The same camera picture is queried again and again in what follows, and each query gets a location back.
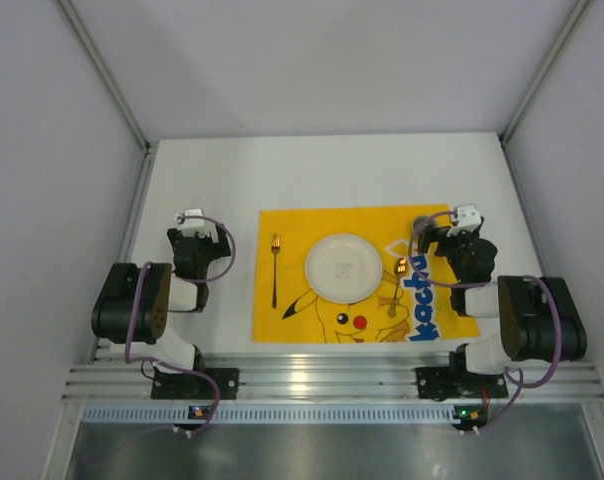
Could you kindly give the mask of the yellow Pikachu placemat cloth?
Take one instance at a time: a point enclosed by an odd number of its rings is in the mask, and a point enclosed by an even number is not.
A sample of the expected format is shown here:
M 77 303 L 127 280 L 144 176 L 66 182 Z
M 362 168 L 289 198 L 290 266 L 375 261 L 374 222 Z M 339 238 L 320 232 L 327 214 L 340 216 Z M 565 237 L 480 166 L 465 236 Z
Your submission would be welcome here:
M 435 344 L 474 338 L 481 331 L 472 317 L 457 315 L 445 284 L 454 275 L 443 258 L 420 255 L 409 247 L 413 220 L 442 211 L 440 205 L 270 210 L 260 215 L 254 292 L 253 339 L 258 343 L 412 342 Z M 273 256 L 277 233 L 276 309 L 271 306 Z M 320 239 L 354 234 L 378 251 L 383 276 L 365 300 L 340 305 L 320 298 L 304 272 L 306 256 Z M 387 314 L 395 290 L 394 266 L 406 257 L 408 270 L 400 281 L 396 316 Z

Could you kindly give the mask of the copper fork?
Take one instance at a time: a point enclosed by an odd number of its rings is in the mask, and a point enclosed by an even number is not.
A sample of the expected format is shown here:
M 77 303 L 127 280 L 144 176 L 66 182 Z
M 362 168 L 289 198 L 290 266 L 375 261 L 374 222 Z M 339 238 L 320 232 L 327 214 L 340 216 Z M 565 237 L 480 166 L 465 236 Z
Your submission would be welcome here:
M 273 275 L 272 275 L 272 299 L 271 306 L 273 309 L 277 308 L 278 305 L 278 294 L 277 294 L 277 258 L 280 252 L 281 242 L 280 237 L 277 233 L 272 236 L 271 239 L 271 254 L 273 256 Z

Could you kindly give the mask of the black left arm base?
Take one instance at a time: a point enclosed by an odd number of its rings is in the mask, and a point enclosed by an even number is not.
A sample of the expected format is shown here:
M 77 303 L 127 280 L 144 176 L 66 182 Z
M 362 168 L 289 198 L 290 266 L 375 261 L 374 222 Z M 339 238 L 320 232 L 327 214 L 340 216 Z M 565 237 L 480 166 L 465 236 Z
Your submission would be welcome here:
M 221 400 L 235 400 L 239 388 L 240 370 L 237 368 L 206 368 L 220 390 Z M 154 368 L 151 398 L 154 400 L 213 400 L 214 388 L 205 379 L 175 371 Z

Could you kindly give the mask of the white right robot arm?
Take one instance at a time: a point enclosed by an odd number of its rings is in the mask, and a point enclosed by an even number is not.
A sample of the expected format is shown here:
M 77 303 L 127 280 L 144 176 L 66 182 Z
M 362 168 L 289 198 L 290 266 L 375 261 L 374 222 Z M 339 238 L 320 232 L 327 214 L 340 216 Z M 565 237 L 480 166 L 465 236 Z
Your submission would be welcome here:
M 498 248 L 483 239 L 484 219 L 439 226 L 436 215 L 413 221 L 411 241 L 417 252 L 448 263 L 456 280 L 450 290 L 452 310 L 461 317 L 496 319 L 498 331 L 450 355 L 462 373 L 503 373 L 514 383 L 536 388 L 553 376 L 562 361 L 577 361 L 587 350 L 586 330 L 561 277 L 500 275 L 492 278 Z

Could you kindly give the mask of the white round plate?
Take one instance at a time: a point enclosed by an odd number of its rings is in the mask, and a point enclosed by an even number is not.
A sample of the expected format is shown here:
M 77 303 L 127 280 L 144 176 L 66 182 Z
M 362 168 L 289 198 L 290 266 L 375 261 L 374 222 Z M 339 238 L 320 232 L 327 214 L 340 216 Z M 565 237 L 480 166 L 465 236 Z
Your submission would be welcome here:
M 304 265 L 311 289 L 324 300 L 354 304 L 378 288 L 383 264 L 375 247 L 354 234 L 333 234 L 316 242 Z

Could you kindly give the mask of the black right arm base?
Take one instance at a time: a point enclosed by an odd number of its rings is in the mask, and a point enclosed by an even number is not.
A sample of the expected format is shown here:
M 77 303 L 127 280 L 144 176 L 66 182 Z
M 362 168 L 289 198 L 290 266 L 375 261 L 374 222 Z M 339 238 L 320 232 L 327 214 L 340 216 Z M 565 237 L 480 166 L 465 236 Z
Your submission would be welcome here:
M 449 353 L 446 366 L 418 367 L 418 396 L 443 402 L 449 399 L 505 399 L 508 388 L 503 374 L 478 374 L 467 369 L 466 344 Z

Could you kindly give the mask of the gold spoon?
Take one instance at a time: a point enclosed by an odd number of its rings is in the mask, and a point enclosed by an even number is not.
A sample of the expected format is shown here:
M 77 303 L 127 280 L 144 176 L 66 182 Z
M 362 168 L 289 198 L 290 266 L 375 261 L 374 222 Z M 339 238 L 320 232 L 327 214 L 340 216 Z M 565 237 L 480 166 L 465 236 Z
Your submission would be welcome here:
M 399 258 L 394 266 L 394 276 L 395 276 L 395 290 L 393 293 L 393 297 L 391 299 L 391 303 L 389 305 L 387 314 L 390 318 L 394 318 L 396 316 L 397 302 L 398 302 L 398 293 L 400 290 L 400 281 L 402 277 L 406 274 L 408 270 L 408 261 L 406 257 Z

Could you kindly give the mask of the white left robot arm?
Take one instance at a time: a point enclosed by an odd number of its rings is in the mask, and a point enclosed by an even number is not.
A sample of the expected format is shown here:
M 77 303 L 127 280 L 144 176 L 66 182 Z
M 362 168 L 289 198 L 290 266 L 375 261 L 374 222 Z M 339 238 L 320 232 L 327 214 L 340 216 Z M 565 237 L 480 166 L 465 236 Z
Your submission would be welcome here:
M 148 361 L 161 371 L 203 372 L 202 354 L 168 326 L 171 313 L 200 313 L 207 305 L 212 262 L 235 260 L 234 239 L 217 224 L 211 233 L 171 228 L 171 263 L 112 265 L 91 314 L 91 329 L 128 363 Z

